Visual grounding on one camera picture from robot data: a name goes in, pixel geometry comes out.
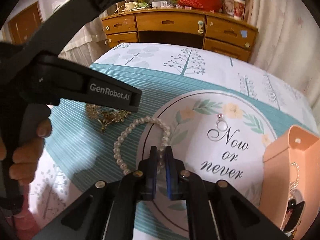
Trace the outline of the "pink sleeve forearm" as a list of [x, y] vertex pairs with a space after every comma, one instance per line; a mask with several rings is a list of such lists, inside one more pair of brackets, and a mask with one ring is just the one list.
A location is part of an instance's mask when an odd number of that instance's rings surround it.
[[40, 231], [40, 227], [29, 210], [29, 185], [25, 185], [23, 189], [24, 201], [22, 211], [13, 216], [13, 218], [7, 217], [6, 220], [12, 228], [13, 222], [15, 223], [16, 236], [19, 239], [30, 240]]

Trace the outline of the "left hand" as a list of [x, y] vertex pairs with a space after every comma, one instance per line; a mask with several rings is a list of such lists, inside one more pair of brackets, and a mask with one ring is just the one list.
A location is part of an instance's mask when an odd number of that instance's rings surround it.
[[49, 119], [39, 123], [37, 136], [17, 148], [13, 155], [13, 164], [9, 168], [9, 177], [19, 182], [21, 186], [30, 184], [35, 177], [37, 165], [42, 155], [45, 139], [52, 133]]

